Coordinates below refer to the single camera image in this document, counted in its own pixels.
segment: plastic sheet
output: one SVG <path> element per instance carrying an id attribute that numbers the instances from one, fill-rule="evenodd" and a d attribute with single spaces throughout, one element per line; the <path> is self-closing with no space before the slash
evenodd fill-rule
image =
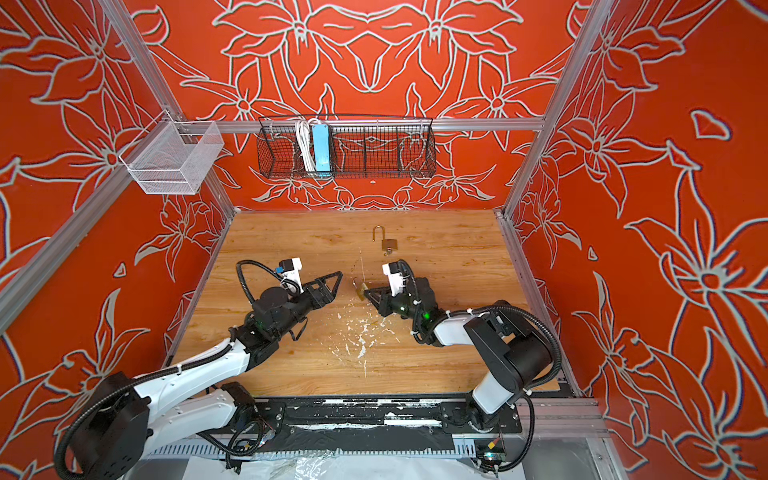
<path id="1" fill-rule="evenodd" d="M 386 455 L 325 455 L 313 458 L 259 461 L 243 464 L 240 475 L 226 470 L 224 463 L 190 458 L 184 480 L 482 480 L 481 475 L 456 460 L 406 458 Z M 502 480 L 525 480 L 522 466 L 499 475 Z"/>

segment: black wire basket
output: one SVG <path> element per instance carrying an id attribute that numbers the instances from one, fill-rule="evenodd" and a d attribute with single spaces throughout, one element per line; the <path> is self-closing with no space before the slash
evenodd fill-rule
<path id="1" fill-rule="evenodd" d="M 306 171 L 296 122 L 329 127 L 330 170 Z M 386 115 L 281 115 L 259 118 L 259 173 L 266 178 L 430 178 L 435 174 L 431 118 Z M 315 157 L 314 146 L 310 150 Z"/>

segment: blue power strip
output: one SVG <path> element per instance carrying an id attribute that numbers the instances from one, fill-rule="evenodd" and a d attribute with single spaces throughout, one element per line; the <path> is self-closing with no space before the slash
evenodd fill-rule
<path id="1" fill-rule="evenodd" d="M 331 157 L 328 152 L 328 125 L 312 126 L 312 142 L 315 146 L 315 168 L 322 177 L 330 177 Z"/>

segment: white wire basket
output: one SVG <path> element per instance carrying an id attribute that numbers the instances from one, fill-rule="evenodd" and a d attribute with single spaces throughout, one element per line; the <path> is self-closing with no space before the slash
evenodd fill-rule
<path id="1" fill-rule="evenodd" d="M 196 144 L 185 143 L 171 122 L 157 128 L 149 145 L 125 164 L 128 172 L 146 194 L 196 194 L 224 146 L 216 122 Z"/>

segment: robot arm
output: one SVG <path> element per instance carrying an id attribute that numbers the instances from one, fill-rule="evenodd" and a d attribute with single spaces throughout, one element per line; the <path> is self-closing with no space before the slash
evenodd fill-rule
<path id="1" fill-rule="evenodd" d="M 242 265 L 260 266 L 283 287 L 270 287 L 253 298 Z M 238 277 L 253 310 L 243 325 L 230 328 L 230 338 L 201 354 L 158 372 L 129 379 L 123 372 L 104 379 L 58 445 L 56 472 L 64 480 L 117 478 L 142 456 L 198 432 L 242 425 L 256 416 L 253 397 L 239 383 L 197 397 L 216 382 L 247 372 L 267 360 L 287 333 L 298 340 L 306 315 L 331 303 L 341 284 L 341 272 L 301 284 L 299 259 L 284 260 L 274 272 L 252 260 L 237 264 Z M 329 287 L 326 281 L 335 279 Z M 304 323 L 298 335 L 293 327 Z M 83 473 L 68 469 L 71 448 Z"/>
<path id="2" fill-rule="evenodd" d="M 446 312 L 438 307 L 429 281 L 414 277 L 405 261 L 388 263 L 383 270 L 389 286 L 365 291 L 379 314 L 399 313 L 403 319 L 412 319 L 413 336 L 419 343 L 474 345 L 479 351 L 489 372 L 468 398 L 468 416 L 476 428 L 486 429 L 505 403 L 514 402 L 526 389 L 557 375 L 561 364 L 558 341 L 530 313 L 504 300 L 478 309 Z M 515 338 L 503 340 L 512 333 Z M 550 364 L 549 373 L 536 379 Z"/>

